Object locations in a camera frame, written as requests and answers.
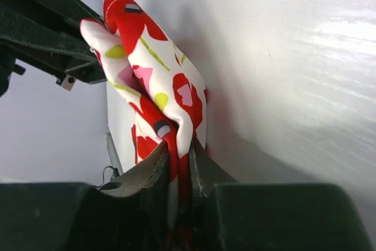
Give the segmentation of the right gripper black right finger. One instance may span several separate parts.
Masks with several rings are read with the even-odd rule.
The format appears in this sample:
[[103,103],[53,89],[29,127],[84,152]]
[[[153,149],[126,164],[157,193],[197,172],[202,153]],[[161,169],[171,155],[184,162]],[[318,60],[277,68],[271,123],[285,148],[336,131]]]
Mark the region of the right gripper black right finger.
[[199,250],[371,250],[350,197],[328,183],[240,183],[197,139],[189,150]]

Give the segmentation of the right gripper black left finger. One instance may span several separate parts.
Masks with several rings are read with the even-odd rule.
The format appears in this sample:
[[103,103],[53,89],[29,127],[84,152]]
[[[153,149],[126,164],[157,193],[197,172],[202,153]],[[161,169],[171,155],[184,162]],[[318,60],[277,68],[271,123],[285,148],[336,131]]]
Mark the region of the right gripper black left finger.
[[169,154],[97,189],[86,183],[3,183],[2,250],[164,250]]

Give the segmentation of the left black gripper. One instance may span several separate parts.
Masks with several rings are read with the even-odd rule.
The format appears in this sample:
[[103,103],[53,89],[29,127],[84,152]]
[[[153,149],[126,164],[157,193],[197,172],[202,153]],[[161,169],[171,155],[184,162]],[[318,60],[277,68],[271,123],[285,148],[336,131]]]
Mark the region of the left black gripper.
[[12,74],[25,73],[18,59],[54,76],[67,90],[76,81],[104,82],[102,67],[80,34],[85,18],[103,21],[81,0],[1,0],[1,94]]

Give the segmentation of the red poppy white skirt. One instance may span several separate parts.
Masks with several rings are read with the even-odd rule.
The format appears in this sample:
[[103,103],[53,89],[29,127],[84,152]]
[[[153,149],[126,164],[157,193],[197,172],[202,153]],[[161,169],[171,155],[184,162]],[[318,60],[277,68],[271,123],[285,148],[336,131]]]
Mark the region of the red poppy white skirt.
[[103,22],[81,20],[80,33],[108,82],[135,112],[136,161],[167,143],[167,246],[194,250],[189,149],[193,138],[206,144],[204,80],[135,0],[104,0],[103,16]]

